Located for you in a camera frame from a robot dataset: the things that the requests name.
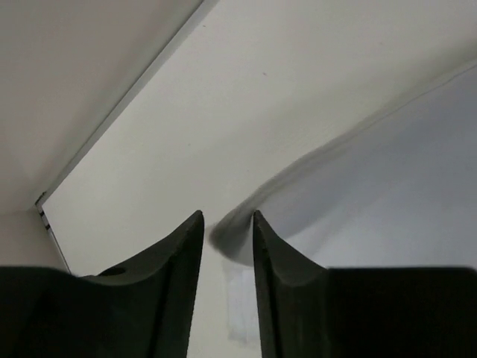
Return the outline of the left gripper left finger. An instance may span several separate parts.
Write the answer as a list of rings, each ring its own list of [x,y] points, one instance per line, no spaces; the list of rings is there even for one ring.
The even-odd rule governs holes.
[[[1,268],[3,357],[185,357],[204,241],[193,213],[96,276]]]

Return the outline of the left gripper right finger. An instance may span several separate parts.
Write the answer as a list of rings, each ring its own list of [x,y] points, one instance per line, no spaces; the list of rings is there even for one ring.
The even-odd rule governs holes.
[[[264,357],[474,357],[476,271],[324,268],[253,215]]]

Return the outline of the white skirt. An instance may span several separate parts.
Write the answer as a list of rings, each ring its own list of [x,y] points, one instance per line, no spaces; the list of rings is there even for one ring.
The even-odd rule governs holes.
[[[212,228],[230,338],[259,343],[252,216],[326,267],[476,266],[476,65],[294,161]]]

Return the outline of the aluminium table edge rail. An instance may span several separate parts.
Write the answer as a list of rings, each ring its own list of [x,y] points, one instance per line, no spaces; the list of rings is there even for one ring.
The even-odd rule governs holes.
[[[46,190],[38,197],[35,206],[45,229],[48,232],[51,241],[54,243],[57,253],[60,256],[65,270],[71,271],[70,265],[61,248],[54,229],[51,226],[49,217],[45,212],[44,206],[46,201],[54,194],[57,188],[68,177],[72,170],[79,164],[84,156],[91,150],[93,145],[103,136],[106,130],[119,117],[132,100],[141,92],[144,86],[157,73],[159,68],[172,56],[180,44],[190,35],[190,33],[198,26],[208,13],[216,6],[216,1],[199,1],[192,9],[174,26],[173,31],[163,40],[157,40],[152,48],[152,54],[146,63],[141,66],[134,77],[127,81],[127,86],[119,94],[115,95],[114,102],[108,107],[97,110],[95,118],[98,120],[94,130],[84,140],[81,147],[71,156],[66,165],[52,179]]]

